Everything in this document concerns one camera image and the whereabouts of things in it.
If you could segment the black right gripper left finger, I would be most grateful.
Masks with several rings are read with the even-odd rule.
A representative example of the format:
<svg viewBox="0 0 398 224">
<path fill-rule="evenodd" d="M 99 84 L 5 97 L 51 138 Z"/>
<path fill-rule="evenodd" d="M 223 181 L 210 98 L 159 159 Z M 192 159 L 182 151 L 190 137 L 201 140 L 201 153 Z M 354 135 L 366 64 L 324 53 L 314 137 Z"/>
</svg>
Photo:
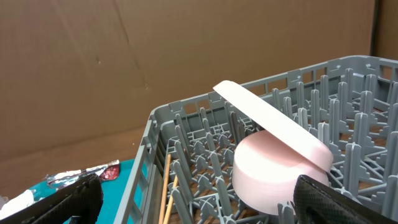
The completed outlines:
<svg viewBox="0 0 398 224">
<path fill-rule="evenodd" d="M 100 178 L 90 174 L 2 219 L 1 224 L 95 224 L 102 205 Z"/>
</svg>

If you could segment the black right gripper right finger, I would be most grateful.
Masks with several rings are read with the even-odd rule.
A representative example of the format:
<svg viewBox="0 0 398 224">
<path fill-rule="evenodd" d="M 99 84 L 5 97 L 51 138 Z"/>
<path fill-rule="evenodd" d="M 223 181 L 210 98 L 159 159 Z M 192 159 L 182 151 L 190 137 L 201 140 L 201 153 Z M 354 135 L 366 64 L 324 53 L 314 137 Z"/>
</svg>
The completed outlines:
<svg viewBox="0 0 398 224">
<path fill-rule="evenodd" d="M 297 179 L 294 210 L 300 224 L 397 224 L 307 175 Z"/>
</svg>

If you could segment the red silver snack wrapper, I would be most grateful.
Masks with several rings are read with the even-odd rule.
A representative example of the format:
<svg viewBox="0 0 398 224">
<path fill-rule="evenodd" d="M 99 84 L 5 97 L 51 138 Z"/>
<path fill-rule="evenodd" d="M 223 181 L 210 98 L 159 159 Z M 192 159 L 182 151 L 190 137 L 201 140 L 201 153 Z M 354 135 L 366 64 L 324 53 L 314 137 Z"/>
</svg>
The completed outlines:
<svg viewBox="0 0 398 224">
<path fill-rule="evenodd" d="M 120 170 L 120 161 L 114 160 L 86 169 L 70 170 L 54 175 L 47 175 L 45 181 L 50 188 L 62 189 L 91 174 L 96 174 L 100 181 L 115 180 L 119 177 Z"/>
</svg>

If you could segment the pink bowl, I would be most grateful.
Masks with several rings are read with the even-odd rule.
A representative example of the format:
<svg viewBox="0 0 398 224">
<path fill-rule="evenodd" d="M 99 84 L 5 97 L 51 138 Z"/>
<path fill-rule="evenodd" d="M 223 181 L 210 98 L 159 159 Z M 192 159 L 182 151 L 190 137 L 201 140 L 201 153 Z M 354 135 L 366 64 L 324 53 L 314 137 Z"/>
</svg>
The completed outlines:
<svg viewBox="0 0 398 224">
<path fill-rule="evenodd" d="M 247 136 L 234 152 L 233 189 L 248 207 L 258 212 L 277 215 L 278 204 L 293 200 L 300 175 L 329 184 L 324 170 L 268 131 Z"/>
</svg>

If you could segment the wooden chopstick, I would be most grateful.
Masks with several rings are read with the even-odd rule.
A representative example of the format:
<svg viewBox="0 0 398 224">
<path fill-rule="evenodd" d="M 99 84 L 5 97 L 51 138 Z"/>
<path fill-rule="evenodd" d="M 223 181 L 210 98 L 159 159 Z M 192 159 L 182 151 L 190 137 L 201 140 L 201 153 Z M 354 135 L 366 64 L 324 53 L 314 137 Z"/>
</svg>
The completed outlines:
<svg viewBox="0 0 398 224">
<path fill-rule="evenodd" d="M 176 188 L 177 184 L 178 184 L 178 177 L 175 176 L 172 189 Z M 168 224 L 169 223 L 170 216 L 171 216 L 171 213 L 172 213 L 173 203 L 174 203 L 174 198 L 171 195 L 170 198 L 169 198 L 169 202 L 167 204 L 167 209 L 166 209 L 166 212 L 165 212 L 165 217 L 164 217 L 163 224 Z"/>
<path fill-rule="evenodd" d="M 159 222 L 158 224 L 163 224 L 165 217 L 165 204 L 167 200 L 167 186 L 169 182 L 169 174 L 170 174 L 170 163 L 171 163 L 171 155 L 167 156 L 166 166 L 164 171 L 164 184 L 162 188 L 162 199 L 160 204 L 160 212 L 159 212 Z"/>
</svg>

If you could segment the white round plate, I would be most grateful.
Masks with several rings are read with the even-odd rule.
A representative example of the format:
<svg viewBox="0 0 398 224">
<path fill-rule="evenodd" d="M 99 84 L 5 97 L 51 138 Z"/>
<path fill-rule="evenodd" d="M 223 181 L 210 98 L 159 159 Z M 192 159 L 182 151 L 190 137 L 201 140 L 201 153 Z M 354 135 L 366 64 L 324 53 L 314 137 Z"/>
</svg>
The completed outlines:
<svg viewBox="0 0 398 224">
<path fill-rule="evenodd" d="M 333 155 L 329 148 L 294 120 L 235 82 L 224 80 L 213 89 L 288 147 L 325 172 L 330 171 Z"/>
</svg>

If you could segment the grey dishwasher rack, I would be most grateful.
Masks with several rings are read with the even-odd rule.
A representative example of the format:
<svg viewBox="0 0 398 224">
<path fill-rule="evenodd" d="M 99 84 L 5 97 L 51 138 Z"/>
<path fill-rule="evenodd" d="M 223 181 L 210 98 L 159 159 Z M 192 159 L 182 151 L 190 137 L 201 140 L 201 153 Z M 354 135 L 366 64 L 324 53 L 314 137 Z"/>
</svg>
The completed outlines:
<svg viewBox="0 0 398 224">
<path fill-rule="evenodd" d="M 333 189 L 397 219 L 397 62 L 349 56 L 245 83 L 323 141 L 334 156 Z M 158 223 L 171 155 L 169 223 L 296 223 L 291 202 L 278 214 L 249 208 L 235 193 L 233 154 L 260 126 L 210 92 L 154 109 L 115 223 Z M 175 176 L 177 187 L 172 189 Z"/>
</svg>

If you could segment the teal serving tray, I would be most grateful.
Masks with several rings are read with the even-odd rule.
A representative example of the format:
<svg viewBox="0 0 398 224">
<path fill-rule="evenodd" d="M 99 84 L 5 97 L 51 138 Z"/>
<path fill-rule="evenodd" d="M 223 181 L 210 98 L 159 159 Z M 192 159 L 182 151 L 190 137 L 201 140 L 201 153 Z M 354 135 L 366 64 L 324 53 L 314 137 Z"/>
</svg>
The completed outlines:
<svg viewBox="0 0 398 224">
<path fill-rule="evenodd" d="M 123 197 L 124 189 L 126 187 L 131 169 L 134 164 L 134 159 L 120 162 L 119 177 L 115 180 L 102 182 L 102 189 L 104 193 L 103 206 L 98 216 L 96 224 L 113 224 L 116 213 Z M 34 193 L 34 200 L 38 201 L 41 198 L 48 197 L 56 192 L 51 189 L 46 181 L 39 182 L 33 185 L 29 190 Z"/>
</svg>

